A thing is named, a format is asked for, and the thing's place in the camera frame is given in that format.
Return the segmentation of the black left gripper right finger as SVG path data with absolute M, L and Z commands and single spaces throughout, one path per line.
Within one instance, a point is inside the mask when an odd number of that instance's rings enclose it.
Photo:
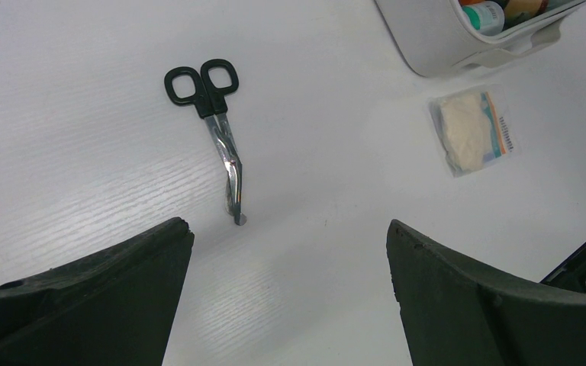
M 399 220 L 386 242 L 415 365 L 586 365 L 586 294 L 528 281 Z

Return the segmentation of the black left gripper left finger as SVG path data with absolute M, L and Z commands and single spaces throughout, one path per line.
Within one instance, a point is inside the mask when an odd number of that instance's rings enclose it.
M 0 286 L 0 365 L 160 365 L 195 236 L 169 219 Z

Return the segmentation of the beige gauze packet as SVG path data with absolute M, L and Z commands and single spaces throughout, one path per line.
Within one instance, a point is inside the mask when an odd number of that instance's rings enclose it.
M 431 98 L 427 112 L 446 166 L 459 178 L 517 154 L 507 99 L 498 84 Z

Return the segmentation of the black handled scissors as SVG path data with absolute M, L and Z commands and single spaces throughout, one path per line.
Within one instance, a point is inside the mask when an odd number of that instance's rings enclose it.
M 230 84 L 217 87 L 211 80 L 211 71 L 223 69 L 230 78 Z M 187 76 L 192 80 L 194 92 L 187 97 L 177 95 L 174 81 Z M 192 105 L 198 116 L 205 122 L 218 155 L 227 173 L 226 208 L 236 225 L 246 223 L 242 211 L 243 164 L 237 152 L 237 146 L 227 118 L 228 106 L 225 97 L 237 91 L 239 77 L 231 62 L 225 59 L 210 59 L 199 70 L 189 66 L 180 66 L 169 70 L 164 77 L 164 85 L 169 100 L 176 106 Z

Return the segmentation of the white plastic bottle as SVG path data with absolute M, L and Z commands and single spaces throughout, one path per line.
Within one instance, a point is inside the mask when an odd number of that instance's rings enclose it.
M 462 10 L 469 22 L 480 34 L 495 36 L 502 32 L 505 24 L 504 9 L 493 1 L 465 5 Z

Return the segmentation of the brown bottle orange cap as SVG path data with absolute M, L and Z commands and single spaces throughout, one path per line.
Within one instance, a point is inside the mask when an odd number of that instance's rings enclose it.
M 490 0 L 498 4 L 504 11 L 507 23 L 528 21 L 545 12 L 549 0 Z

